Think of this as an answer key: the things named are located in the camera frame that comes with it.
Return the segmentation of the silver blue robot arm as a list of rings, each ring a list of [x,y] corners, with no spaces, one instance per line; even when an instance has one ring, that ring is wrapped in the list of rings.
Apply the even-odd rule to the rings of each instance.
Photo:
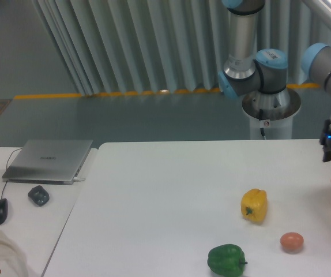
[[[240,96],[258,91],[273,96],[286,90],[283,76],[287,72],[287,59],[283,53],[277,59],[265,56],[265,51],[253,53],[253,38],[256,32],[257,14],[265,1],[224,1],[231,12],[232,54],[225,67],[218,73],[219,86],[227,96]],[[303,54],[301,67],[310,80],[331,94],[331,47],[316,43]],[[323,146],[323,161],[331,161],[331,119],[324,123],[320,144]]]

